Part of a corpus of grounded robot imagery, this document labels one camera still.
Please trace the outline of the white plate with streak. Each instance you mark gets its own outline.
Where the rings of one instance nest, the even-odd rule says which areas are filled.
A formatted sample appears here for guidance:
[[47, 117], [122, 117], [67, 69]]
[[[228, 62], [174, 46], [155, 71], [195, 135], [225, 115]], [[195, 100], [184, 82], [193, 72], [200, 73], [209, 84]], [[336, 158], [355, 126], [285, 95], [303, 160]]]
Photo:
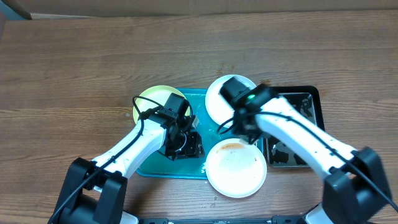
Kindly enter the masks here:
[[205, 172], [217, 192], [231, 198], [244, 198], [263, 186], [267, 164], [258, 147], [242, 139], [230, 138], [209, 151]]

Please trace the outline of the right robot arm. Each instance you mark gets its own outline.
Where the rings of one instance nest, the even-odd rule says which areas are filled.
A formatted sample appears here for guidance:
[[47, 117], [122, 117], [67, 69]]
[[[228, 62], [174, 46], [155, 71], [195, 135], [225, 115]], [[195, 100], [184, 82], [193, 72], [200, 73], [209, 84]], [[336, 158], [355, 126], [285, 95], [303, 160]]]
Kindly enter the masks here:
[[330, 136], [267, 85], [233, 82], [220, 95], [234, 109], [235, 135], [249, 142], [263, 134], [276, 137], [323, 181], [321, 202], [297, 223], [367, 223], [386, 205], [397, 208], [381, 158], [370, 147], [357, 150]]

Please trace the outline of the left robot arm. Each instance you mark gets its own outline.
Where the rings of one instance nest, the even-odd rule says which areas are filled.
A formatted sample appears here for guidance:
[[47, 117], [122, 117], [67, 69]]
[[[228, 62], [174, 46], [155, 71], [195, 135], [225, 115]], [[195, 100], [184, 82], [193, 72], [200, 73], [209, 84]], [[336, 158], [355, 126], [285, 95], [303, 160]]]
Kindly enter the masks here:
[[202, 156], [197, 122], [195, 115], [163, 106], [140, 112], [134, 129], [109, 151], [71, 163], [49, 223], [139, 223], [124, 211], [129, 178], [161, 148], [173, 161]]

